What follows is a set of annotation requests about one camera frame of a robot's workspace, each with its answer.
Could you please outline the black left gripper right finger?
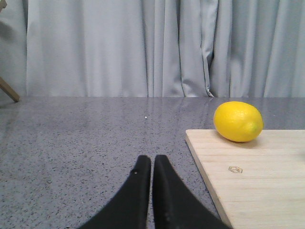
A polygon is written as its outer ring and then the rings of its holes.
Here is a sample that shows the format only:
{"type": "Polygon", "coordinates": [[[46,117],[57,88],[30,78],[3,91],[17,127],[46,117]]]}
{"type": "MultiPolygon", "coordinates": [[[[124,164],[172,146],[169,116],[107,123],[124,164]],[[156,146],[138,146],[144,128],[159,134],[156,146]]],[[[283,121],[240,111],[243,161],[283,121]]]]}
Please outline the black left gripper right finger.
{"type": "Polygon", "coordinates": [[[154,162],[152,205],[156,229],[227,229],[183,183],[166,155],[154,162]]]}

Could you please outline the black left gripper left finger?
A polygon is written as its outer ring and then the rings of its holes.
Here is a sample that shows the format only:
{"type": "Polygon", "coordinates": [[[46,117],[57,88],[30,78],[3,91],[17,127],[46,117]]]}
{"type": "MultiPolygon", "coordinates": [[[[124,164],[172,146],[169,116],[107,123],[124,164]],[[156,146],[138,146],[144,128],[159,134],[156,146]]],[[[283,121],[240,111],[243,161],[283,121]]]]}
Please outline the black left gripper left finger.
{"type": "Polygon", "coordinates": [[[140,155],[115,196],[81,229],[146,228],[151,180],[151,160],[140,155]]]}

